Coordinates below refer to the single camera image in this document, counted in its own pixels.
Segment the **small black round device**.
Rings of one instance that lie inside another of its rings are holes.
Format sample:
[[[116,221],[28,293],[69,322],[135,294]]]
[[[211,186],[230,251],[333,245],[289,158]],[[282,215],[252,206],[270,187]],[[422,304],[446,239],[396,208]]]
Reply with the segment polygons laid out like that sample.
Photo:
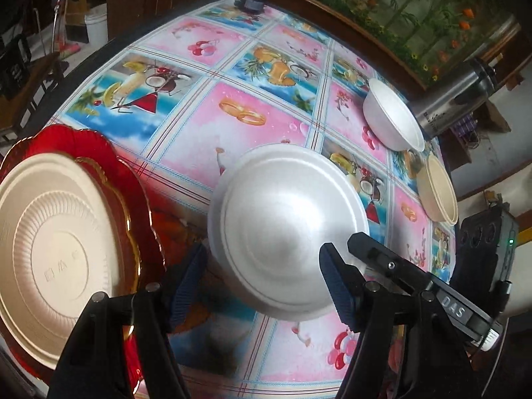
[[[261,14],[268,0],[235,0],[234,5],[248,14]]]

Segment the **red scalloped glass plate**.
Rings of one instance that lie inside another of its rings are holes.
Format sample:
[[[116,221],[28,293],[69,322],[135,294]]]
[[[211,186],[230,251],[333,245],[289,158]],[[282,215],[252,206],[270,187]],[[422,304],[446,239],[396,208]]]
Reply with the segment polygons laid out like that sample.
[[[64,154],[77,161],[103,189],[122,251],[124,289],[116,296],[130,295],[163,277],[165,259],[152,226],[148,197],[141,181],[112,143],[99,132],[53,124],[11,147],[1,164],[1,183],[22,160],[41,153]],[[24,351],[2,319],[1,333],[23,369],[44,383],[51,382],[56,367],[43,366]]]

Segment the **beige paper bowl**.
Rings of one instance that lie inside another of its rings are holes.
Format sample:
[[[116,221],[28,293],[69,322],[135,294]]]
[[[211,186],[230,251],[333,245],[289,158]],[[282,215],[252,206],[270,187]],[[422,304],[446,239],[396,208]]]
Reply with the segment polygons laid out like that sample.
[[[442,162],[429,154],[417,175],[418,196],[427,216],[434,222],[454,226],[458,222],[456,192]]]

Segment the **dark wooden chair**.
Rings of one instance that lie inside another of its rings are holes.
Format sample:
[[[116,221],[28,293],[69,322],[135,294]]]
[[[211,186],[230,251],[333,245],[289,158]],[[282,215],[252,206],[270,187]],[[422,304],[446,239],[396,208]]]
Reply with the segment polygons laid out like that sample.
[[[38,104],[34,97],[41,88],[43,96],[48,95],[64,79],[58,52],[41,57],[29,67],[29,79],[12,99],[1,97],[1,146],[15,142],[23,126],[26,113],[36,112]]]

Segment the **beige paper plate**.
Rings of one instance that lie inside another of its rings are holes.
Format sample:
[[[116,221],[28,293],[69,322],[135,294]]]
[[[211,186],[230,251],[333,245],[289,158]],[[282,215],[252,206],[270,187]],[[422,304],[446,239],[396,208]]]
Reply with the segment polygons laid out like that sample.
[[[55,368],[88,299],[124,289],[120,240],[95,177],[59,153],[22,160],[1,183],[1,319]]]

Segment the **white plastic bucket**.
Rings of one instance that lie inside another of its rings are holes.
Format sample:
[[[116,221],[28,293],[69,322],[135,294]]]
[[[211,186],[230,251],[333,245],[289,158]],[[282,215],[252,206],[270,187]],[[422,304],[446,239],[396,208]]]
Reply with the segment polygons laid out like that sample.
[[[91,8],[85,14],[84,19],[89,44],[94,49],[100,49],[105,46],[108,42],[106,4]]]

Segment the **white foam bowl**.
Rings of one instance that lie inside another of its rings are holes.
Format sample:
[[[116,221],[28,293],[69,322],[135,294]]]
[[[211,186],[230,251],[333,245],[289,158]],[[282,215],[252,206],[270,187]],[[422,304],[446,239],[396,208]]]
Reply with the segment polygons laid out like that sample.
[[[228,288],[284,321],[332,311],[319,250],[331,242],[364,270],[347,249],[358,231],[368,233],[369,223],[347,176],[323,155],[288,144],[243,154],[220,176],[207,215],[209,248]]]
[[[420,126],[403,100],[377,78],[368,80],[368,88],[362,112],[378,140],[393,151],[423,151],[425,140]]]

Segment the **flower wall picture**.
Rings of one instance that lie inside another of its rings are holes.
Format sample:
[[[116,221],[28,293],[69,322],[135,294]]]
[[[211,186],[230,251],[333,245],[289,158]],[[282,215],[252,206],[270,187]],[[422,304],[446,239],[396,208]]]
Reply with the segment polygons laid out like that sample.
[[[497,0],[317,0],[355,22],[426,85],[516,24]]]

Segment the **stainless steel electric kettle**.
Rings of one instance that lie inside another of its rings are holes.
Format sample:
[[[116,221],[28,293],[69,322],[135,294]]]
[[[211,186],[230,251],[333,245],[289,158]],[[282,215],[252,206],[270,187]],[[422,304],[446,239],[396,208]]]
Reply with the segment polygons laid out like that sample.
[[[495,70],[480,58],[464,61],[408,103],[428,141],[451,128],[495,91]]]

